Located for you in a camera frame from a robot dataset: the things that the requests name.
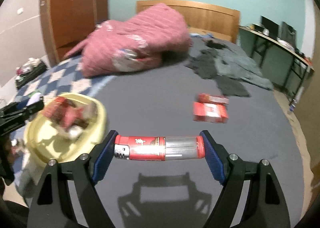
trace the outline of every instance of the red and white package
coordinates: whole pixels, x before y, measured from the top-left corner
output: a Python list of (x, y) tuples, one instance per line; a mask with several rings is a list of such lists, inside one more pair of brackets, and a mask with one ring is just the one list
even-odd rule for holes
[(227, 123), (228, 120), (226, 107), (221, 104), (194, 102), (193, 114), (195, 121)]
[(229, 104), (229, 99), (225, 96), (213, 96), (207, 93), (200, 93), (198, 95), (198, 102), (226, 105)]

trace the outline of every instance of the gray bed sheet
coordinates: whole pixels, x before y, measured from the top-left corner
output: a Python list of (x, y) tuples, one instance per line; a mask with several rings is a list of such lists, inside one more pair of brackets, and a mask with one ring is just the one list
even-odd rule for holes
[[(190, 55), (205, 48), (194, 39)], [(119, 76), (96, 96), (107, 110), (108, 129), (123, 136), (198, 135), (207, 129), (217, 143), (243, 160), (268, 159), (280, 181), (292, 227), (299, 221), (304, 194), (302, 161), (291, 126), (273, 93), (244, 83), (250, 98), (230, 97), (226, 124), (193, 121), (197, 94), (220, 95), (215, 81), (203, 80), (185, 62)], [(71, 196), (78, 222), (86, 225), (74, 185)], [(244, 209), (245, 182), (232, 225)], [(222, 186), (205, 159), (142, 162), (113, 159), (96, 190), (117, 228), (202, 227)]]

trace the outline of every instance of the tan floor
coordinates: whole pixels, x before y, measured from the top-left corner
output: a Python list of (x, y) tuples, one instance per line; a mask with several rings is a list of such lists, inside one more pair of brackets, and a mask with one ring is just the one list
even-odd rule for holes
[(296, 138), (296, 143), (302, 158), (303, 177), (304, 177), (304, 196), (303, 196), (303, 207), (301, 211), (301, 218), (302, 218), (302, 216), (308, 210), (308, 206), (310, 204), (311, 196), (312, 196), (311, 181), (313, 179), (313, 173), (311, 172), (311, 169), (310, 169), (310, 154), (307, 149), (306, 138), (303, 135), (303, 132), (297, 117), (294, 115), (294, 113), (288, 113), (289, 111), (288, 99), (283, 93), (279, 91), (274, 90), (273, 94), (291, 124), (292, 132)]
[[(300, 123), (294, 113), (288, 114), (289, 105), (288, 100), (285, 95), (279, 91), (274, 91), (274, 96), (279, 103), (280, 107), (282, 108), (284, 114), (288, 118), (291, 126), (293, 134), (296, 138), (297, 146), (299, 148), (301, 158), (302, 158), (302, 165), (303, 165), (303, 176), (304, 176), (304, 199), (303, 199), (303, 207), (301, 212), (301, 217), (305, 214), (308, 209), (308, 206), (311, 201), (311, 181), (313, 179), (313, 173), (310, 169), (310, 155), (307, 150), (306, 139), (302, 133), (302, 129)], [(4, 199), (11, 200), (21, 205), (25, 205), (22, 197), (17, 193), (14, 184), (6, 187), (4, 192)]]

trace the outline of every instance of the wooden headboard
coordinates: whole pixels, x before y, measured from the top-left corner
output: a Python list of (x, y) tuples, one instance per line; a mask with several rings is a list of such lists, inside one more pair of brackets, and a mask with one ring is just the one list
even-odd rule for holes
[(214, 37), (236, 43), (240, 11), (186, 0), (141, 0), (137, 1), (137, 13), (158, 3), (164, 3), (182, 14), (190, 26), (190, 32), (211, 32)]

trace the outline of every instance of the metal screw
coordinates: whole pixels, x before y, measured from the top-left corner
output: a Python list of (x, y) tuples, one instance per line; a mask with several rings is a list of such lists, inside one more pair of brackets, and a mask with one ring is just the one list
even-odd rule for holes
[(88, 157), (89, 157), (89, 155), (87, 153), (83, 153), (80, 155), (81, 160), (86, 160)]
[(261, 161), (264, 165), (269, 165), (269, 161), (267, 159), (262, 159)]
[(48, 162), (48, 164), (49, 164), (50, 166), (53, 166), (55, 163), (56, 163), (56, 160), (55, 160), (55, 159), (50, 159), (49, 162)]
[(237, 160), (239, 158), (236, 154), (230, 154), (229, 157), (233, 161), (235, 161), (235, 160)]

